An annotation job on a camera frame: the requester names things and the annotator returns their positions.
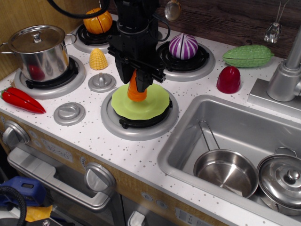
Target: green cucumber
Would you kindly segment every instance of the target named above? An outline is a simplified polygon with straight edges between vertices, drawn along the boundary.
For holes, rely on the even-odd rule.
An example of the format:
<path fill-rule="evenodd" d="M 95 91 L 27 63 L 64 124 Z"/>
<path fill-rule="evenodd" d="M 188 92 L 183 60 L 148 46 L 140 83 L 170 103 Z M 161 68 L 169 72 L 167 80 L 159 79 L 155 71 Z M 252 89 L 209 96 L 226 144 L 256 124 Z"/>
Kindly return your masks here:
<path fill-rule="evenodd" d="M 260 67 L 269 62 L 273 56 L 266 46 L 248 45 L 229 50 L 222 59 L 235 67 Z"/>

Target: hanging spoon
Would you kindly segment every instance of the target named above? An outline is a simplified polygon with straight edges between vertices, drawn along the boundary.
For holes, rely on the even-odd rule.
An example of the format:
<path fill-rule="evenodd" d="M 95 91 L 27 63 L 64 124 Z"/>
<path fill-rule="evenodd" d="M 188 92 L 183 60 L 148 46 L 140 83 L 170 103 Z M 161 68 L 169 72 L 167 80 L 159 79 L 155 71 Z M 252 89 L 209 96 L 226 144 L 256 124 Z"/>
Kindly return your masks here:
<path fill-rule="evenodd" d="M 181 15 L 181 5 L 178 0 L 170 0 L 165 6 L 165 17 L 168 21 L 176 21 Z"/>

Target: purple striped onion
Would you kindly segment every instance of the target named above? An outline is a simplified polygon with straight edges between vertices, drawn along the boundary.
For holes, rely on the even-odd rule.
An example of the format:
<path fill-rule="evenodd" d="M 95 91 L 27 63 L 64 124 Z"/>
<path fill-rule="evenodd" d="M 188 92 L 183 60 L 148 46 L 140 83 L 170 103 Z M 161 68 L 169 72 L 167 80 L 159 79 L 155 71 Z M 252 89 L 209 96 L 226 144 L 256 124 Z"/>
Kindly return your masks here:
<path fill-rule="evenodd" d="M 179 34 L 169 42 L 169 52 L 172 56 L 181 60 L 193 58 L 197 50 L 198 42 L 189 34 Z"/>

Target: stainless steel pot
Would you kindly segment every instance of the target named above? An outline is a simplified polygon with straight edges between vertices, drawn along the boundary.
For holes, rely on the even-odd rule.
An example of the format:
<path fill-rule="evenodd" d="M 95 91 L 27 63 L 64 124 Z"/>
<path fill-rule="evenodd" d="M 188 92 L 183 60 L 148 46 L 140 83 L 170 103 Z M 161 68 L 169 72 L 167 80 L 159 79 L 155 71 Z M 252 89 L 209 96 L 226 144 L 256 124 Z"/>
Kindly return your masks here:
<path fill-rule="evenodd" d="M 69 68 L 69 57 L 63 29 L 51 25 L 28 27 L 13 34 L 8 45 L 14 54 L 25 78 L 32 81 L 50 81 Z"/>
<path fill-rule="evenodd" d="M 260 198 L 273 210 L 290 216 L 301 214 L 301 159 L 288 154 L 264 158 L 258 165 Z"/>
<path fill-rule="evenodd" d="M 203 122 L 210 129 L 218 149 L 210 150 L 201 126 Z M 240 153 L 220 149 L 206 121 L 200 121 L 199 125 L 208 152 L 197 159 L 193 169 L 194 175 L 240 196 L 249 198 L 258 187 L 258 175 L 255 166 Z"/>

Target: stainless steel sink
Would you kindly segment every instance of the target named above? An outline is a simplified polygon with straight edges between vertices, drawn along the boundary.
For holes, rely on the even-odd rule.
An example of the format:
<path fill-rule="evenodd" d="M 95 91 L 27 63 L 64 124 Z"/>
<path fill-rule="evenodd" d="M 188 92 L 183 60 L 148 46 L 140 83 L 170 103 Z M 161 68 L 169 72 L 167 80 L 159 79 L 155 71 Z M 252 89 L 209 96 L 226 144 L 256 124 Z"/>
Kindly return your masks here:
<path fill-rule="evenodd" d="M 198 124 L 201 120 L 209 123 L 221 149 L 241 153 L 255 167 L 279 147 L 290 148 L 301 157 L 301 124 L 202 95 L 191 102 L 158 156 L 160 168 L 178 180 L 280 225 L 301 225 L 300 216 L 289 217 L 270 209 L 257 193 L 247 199 L 193 176 L 196 159 L 208 151 Z M 217 149 L 210 131 L 205 133 L 210 149 Z"/>

